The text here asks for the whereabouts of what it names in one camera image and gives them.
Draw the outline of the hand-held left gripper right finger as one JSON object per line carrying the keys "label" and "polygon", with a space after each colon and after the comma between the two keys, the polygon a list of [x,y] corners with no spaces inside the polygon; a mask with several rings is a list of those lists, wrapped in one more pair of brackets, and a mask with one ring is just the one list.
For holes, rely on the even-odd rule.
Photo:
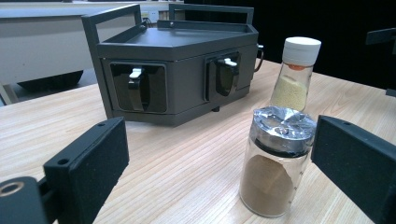
{"label": "hand-held left gripper right finger", "polygon": [[375,224],[396,224],[396,146],[320,115],[312,162]]}

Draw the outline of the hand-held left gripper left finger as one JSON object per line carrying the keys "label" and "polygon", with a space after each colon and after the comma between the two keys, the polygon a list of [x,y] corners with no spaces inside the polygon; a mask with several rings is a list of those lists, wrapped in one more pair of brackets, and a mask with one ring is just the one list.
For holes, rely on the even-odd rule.
{"label": "hand-held left gripper left finger", "polygon": [[92,126],[44,164],[63,209],[59,224],[92,224],[129,163],[125,121]]}

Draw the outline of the glass jar with brown powder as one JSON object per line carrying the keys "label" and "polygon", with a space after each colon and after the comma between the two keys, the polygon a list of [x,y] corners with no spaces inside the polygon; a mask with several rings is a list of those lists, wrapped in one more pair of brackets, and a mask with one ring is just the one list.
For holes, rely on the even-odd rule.
{"label": "glass jar with brown powder", "polygon": [[293,201],[308,163],[316,122],[279,106],[256,109],[247,139],[239,196],[262,217],[280,217]]}

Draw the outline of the white-capped bottle of yellow granules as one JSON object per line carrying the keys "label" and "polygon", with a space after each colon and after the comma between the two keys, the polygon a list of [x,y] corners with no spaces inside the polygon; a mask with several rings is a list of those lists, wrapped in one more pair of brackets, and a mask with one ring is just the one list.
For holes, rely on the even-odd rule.
{"label": "white-capped bottle of yellow granules", "polygon": [[281,69],[270,99],[270,105],[303,111],[314,65],[321,42],[310,37],[285,39]]}

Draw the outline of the white counter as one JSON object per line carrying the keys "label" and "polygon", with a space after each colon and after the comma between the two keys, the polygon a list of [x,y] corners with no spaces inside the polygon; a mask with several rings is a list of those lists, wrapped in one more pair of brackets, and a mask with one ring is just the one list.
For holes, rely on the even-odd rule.
{"label": "white counter", "polygon": [[81,17],[123,2],[0,3],[0,84],[92,67]]}

